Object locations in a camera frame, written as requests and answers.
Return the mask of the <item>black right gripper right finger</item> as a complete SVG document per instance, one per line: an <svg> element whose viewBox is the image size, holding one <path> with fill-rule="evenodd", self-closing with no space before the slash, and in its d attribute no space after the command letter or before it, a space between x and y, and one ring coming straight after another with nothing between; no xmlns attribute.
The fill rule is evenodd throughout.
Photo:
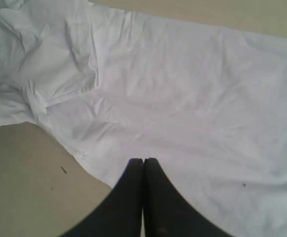
<svg viewBox="0 0 287 237"><path fill-rule="evenodd" d="M143 216L147 237L222 236L182 197L155 158L144 161Z"/></svg>

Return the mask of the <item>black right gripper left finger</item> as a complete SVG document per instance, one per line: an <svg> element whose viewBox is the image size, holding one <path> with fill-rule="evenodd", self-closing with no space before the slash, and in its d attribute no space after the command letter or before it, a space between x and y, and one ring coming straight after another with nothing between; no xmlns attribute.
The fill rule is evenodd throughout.
<svg viewBox="0 0 287 237"><path fill-rule="evenodd" d="M143 160L132 158L106 198L64 237L139 237Z"/></svg>

